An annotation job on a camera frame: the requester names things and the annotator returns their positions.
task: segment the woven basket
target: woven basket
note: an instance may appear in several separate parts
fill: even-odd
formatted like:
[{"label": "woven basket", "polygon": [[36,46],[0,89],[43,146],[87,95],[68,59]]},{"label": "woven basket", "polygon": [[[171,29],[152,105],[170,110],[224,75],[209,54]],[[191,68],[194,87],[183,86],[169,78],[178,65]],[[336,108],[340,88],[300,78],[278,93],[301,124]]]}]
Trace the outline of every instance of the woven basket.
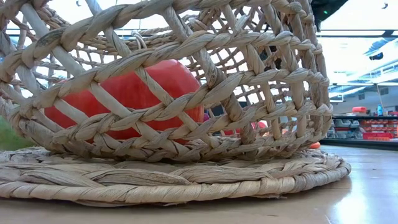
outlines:
[{"label": "woven basket", "polygon": [[[346,176],[351,168],[341,158],[307,151],[326,135],[333,109],[308,2],[151,0],[102,11],[95,0],[86,0],[94,16],[72,25],[46,0],[2,3],[1,28],[10,20],[21,34],[15,47],[1,33],[0,113],[19,134],[50,152],[3,153],[0,196],[97,206],[180,203],[274,197]],[[187,15],[187,10],[199,13]],[[19,11],[23,21],[16,18]],[[131,19],[155,14],[169,26],[133,32],[128,40],[114,32]],[[32,44],[23,49],[26,37]],[[104,63],[110,57],[113,61]],[[143,69],[166,59],[189,62],[186,66],[201,87],[172,98]],[[38,67],[48,68],[48,74]],[[54,71],[71,79],[58,83],[61,78]],[[127,108],[101,87],[127,71],[135,71],[161,103],[143,110]],[[39,80],[47,80],[49,87]],[[21,89],[32,96],[23,97]],[[86,89],[110,113],[87,117],[63,100]],[[245,99],[247,106],[238,99]],[[198,105],[208,109],[209,120],[197,123],[187,116],[186,110]],[[214,116],[211,109],[220,105],[224,114]],[[44,108],[52,106],[77,125],[63,129],[48,119]],[[159,131],[146,124],[176,116],[183,121],[181,127]],[[253,128],[251,123],[260,120],[267,127]],[[127,128],[141,137],[113,139],[107,134]],[[224,135],[232,129],[240,133]],[[170,165],[159,164],[164,159]]]}]

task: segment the blue object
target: blue object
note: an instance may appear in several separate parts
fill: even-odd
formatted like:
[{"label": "blue object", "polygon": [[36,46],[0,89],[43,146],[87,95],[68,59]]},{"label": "blue object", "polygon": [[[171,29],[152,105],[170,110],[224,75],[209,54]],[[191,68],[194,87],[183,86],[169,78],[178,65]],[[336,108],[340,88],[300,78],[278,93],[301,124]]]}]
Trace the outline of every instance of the blue object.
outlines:
[{"label": "blue object", "polygon": [[377,115],[383,116],[383,108],[381,107],[381,105],[377,106]]}]

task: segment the table surface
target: table surface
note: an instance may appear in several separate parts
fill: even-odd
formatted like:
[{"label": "table surface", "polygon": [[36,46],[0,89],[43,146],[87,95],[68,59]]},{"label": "table surface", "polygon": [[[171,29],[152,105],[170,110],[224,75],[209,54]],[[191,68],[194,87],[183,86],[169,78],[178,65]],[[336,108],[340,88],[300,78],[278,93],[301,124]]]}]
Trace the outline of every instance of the table surface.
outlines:
[{"label": "table surface", "polygon": [[122,208],[0,199],[0,223],[397,223],[398,152],[322,146],[352,165],[349,177],[286,199],[235,198]]}]

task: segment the orange object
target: orange object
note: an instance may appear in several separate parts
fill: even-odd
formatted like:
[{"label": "orange object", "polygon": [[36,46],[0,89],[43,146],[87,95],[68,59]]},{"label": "orange object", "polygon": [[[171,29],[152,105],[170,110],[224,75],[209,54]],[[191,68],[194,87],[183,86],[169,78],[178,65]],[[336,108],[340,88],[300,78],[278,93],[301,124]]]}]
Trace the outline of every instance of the orange object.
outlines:
[{"label": "orange object", "polygon": [[353,107],[353,113],[366,113],[366,107],[364,106]]},{"label": "orange object", "polygon": [[321,144],[319,142],[316,142],[310,146],[310,149],[319,149],[321,147]]}]

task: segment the round woven mat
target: round woven mat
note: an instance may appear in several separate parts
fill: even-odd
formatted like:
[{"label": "round woven mat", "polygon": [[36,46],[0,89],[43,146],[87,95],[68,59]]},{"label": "round woven mat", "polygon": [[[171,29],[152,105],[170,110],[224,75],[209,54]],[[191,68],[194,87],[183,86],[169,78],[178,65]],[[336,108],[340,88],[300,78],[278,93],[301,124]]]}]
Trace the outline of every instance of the round woven mat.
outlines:
[{"label": "round woven mat", "polygon": [[342,158],[319,150],[296,152],[290,159],[166,164],[83,159],[35,147],[0,153],[0,197],[97,207],[271,198],[325,185],[350,172]]}]

